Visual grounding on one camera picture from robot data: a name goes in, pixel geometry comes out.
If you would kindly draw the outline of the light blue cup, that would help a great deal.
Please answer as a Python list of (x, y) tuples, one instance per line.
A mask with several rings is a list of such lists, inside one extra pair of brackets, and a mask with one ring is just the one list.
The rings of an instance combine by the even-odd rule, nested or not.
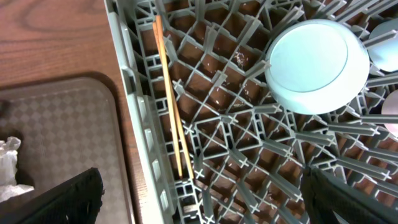
[[(369, 38), (380, 36), (390, 30), (397, 31), (397, 19), (392, 19), (379, 24), (373, 29)], [(397, 37), (390, 39), (368, 50), (373, 64), (386, 72), (397, 71)]]

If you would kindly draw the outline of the light blue bowl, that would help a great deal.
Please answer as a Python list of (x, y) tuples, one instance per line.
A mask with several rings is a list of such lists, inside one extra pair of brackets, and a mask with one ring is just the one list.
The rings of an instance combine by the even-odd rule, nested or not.
[(298, 114), (323, 114), (347, 105), (365, 86), (370, 68), (364, 44), (344, 25), (326, 19), (283, 31), (266, 60), (271, 95)]

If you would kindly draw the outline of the white pink cup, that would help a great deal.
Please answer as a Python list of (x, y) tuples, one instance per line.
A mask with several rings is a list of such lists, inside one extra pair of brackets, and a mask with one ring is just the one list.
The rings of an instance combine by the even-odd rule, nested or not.
[[(398, 109), (397, 97), (398, 97), (398, 90), (395, 90), (388, 95), (388, 97), (385, 99), (383, 103), (381, 114), (397, 115), (397, 109)], [(397, 124), (386, 123), (385, 127), (391, 134), (397, 137)]]

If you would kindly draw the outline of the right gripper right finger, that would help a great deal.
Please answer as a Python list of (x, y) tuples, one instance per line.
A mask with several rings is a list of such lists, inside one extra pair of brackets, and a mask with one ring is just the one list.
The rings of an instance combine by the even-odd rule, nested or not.
[(319, 168), (307, 166), (300, 183), (305, 210), (311, 223), (397, 224), (397, 211)]

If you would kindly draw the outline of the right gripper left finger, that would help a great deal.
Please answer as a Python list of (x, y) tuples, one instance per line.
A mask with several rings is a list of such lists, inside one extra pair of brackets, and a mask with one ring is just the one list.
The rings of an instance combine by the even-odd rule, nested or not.
[(1, 215), (1, 223), (94, 223), (103, 195), (101, 174), (92, 167)]

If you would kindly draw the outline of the white paper napkin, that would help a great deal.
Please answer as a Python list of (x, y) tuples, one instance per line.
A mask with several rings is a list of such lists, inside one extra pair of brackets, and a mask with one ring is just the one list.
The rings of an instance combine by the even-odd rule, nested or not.
[(20, 146), (21, 140), (17, 137), (11, 136), (7, 141), (1, 140), (1, 202), (34, 190), (33, 186), (18, 184), (16, 180)]

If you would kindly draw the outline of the wooden chopstick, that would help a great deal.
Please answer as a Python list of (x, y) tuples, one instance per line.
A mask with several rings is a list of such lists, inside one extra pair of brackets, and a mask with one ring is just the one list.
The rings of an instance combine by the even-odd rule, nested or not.
[(189, 178), (194, 179), (195, 176), (194, 176), (194, 172), (193, 172), (192, 165), (191, 165), (190, 155), (189, 155), (187, 142), (185, 139), (185, 135), (184, 135), (181, 119), (180, 119), (177, 101), (176, 101), (175, 95), (174, 95), (174, 89), (172, 87), (171, 78), (170, 78), (170, 87), (172, 90), (172, 100), (174, 103), (174, 113), (175, 113), (175, 122), (177, 125), (178, 143), (181, 143), (181, 146), (182, 146), (183, 155), (184, 155), (185, 163), (187, 165)]
[(164, 83), (165, 83), (165, 92), (167, 97), (167, 106), (169, 111), (169, 118), (170, 118), (170, 127), (172, 130), (172, 139), (174, 145), (174, 152), (175, 152), (175, 160), (177, 163), (177, 170), (178, 176), (181, 179), (183, 177), (183, 170), (181, 164), (181, 157), (179, 151), (179, 143), (178, 143), (178, 134), (177, 134), (177, 125), (175, 122), (175, 113), (174, 113), (174, 103), (172, 100), (172, 90), (170, 87), (170, 75), (169, 75), (169, 67), (167, 63), (167, 56), (165, 51), (164, 40), (162, 37), (162, 21), (161, 17), (157, 16), (155, 19), (155, 24), (153, 25), (155, 40), (157, 42), (157, 48), (160, 55), (160, 61), (162, 64), (162, 72), (164, 76)]

